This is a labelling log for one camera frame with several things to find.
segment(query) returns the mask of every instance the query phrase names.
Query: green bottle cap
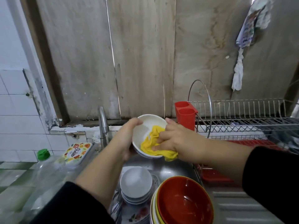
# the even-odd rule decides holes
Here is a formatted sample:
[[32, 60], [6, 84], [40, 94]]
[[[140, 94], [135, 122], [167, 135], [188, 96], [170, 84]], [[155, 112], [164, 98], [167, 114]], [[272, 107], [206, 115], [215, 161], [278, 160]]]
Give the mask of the green bottle cap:
[[46, 148], [41, 149], [37, 152], [37, 159], [39, 161], [44, 161], [44, 160], [48, 159], [49, 157], [50, 157], [50, 153]]

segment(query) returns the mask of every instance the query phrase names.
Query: faucet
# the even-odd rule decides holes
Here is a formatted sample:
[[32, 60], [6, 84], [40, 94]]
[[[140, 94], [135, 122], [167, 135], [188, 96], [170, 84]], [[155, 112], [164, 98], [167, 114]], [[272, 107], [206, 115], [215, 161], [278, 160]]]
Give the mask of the faucet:
[[101, 149], [103, 150], [108, 145], [107, 133], [109, 132], [109, 126], [103, 106], [98, 106], [97, 113], [99, 116]]

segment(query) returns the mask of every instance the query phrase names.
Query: right hand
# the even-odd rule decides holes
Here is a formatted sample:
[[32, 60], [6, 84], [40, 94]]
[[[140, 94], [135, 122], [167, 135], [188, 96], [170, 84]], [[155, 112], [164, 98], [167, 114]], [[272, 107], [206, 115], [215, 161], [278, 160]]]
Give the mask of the right hand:
[[178, 158], [190, 163], [204, 161], [209, 139], [195, 131], [189, 130], [173, 120], [166, 118], [168, 123], [165, 131], [160, 132], [157, 143], [152, 150], [172, 150], [178, 153]]

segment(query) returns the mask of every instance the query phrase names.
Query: stained wooden board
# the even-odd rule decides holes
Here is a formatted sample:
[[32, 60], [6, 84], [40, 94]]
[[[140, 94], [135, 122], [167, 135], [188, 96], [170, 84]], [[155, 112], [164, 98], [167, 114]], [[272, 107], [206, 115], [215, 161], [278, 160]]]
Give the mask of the stained wooden board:
[[[235, 42], [251, 1], [177, 0], [172, 117], [174, 103], [187, 100], [196, 79], [206, 84], [212, 100], [230, 99]], [[190, 100], [207, 101], [204, 86], [196, 82]]]
[[107, 0], [107, 7], [122, 118], [163, 117], [164, 102], [171, 116], [176, 0]]
[[105, 0], [37, 0], [71, 120], [119, 119]]
[[299, 62], [299, 0], [273, 0], [271, 22], [245, 52], [232, 99], [283, 98]]

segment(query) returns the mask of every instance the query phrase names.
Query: yellow cloth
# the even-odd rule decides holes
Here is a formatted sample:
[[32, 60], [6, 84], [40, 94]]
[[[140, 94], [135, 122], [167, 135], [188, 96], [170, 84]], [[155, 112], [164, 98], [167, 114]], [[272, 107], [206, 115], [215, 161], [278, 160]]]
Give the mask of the yellow cloth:
[[144, 142], [141, 143], [140, 150], [144, 153], [151, 155], [151, 156], [164, 156], [166, 161], [173, 161], [178, 157], [178, 153], [174, 151], [167, 151], [167, 150], [160, 150], [160, 151], [153, 151], [152, 147], [155, 145], [158, 145], [157, 139], [159, 137], [159, 133], [161, 131], [165, 131], [162, 127], [159, 126], [153, 126], [152, 131], [150, 132], [150, 138], [147, 136], [147, 138], [144, 140]]

